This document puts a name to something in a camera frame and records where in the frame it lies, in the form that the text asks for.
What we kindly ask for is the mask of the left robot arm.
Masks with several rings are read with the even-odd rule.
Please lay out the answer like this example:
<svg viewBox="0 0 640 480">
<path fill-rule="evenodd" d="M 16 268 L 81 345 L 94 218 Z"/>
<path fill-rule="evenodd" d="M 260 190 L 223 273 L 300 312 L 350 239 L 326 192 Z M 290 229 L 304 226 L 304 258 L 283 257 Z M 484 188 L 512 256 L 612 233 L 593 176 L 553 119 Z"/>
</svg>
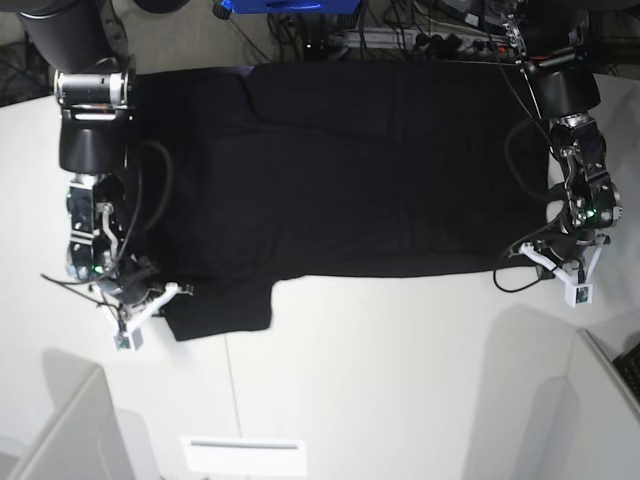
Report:
<svg viewBox="0 0 640 480">
<path fill-rule="evenodd" d="M 580 262 L 600 231 L 622 215 L 606 166 L 606 141 L 590 112 L 601 102 L 582 46 L 583 16 L 551 1 L 508 1 L 501 15 L 531 91 L 537 123 L 563 179 L 550 196 L 562 203 L 549 230 L 534 238 L 554 262 Z"/>
</svg>

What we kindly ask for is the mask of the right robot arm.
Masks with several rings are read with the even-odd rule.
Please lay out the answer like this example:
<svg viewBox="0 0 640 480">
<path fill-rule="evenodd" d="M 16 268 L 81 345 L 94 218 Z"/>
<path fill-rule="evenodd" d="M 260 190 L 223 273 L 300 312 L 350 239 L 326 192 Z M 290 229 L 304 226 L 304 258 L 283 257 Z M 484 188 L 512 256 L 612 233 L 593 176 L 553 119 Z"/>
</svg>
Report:
<svg viewBox="0 0 640 480">
<path fill-rule="evenodd" d="M 7 1 L 54 68 L 60 107 L 59 165 L 71 173 L 67 268 L 123 308 L 149 296 L 154 265 L 131 242 L 142 230 L 142 175 L 127 164 L 135 78 L 123 23 L 110 1 Z"/>
</svg>

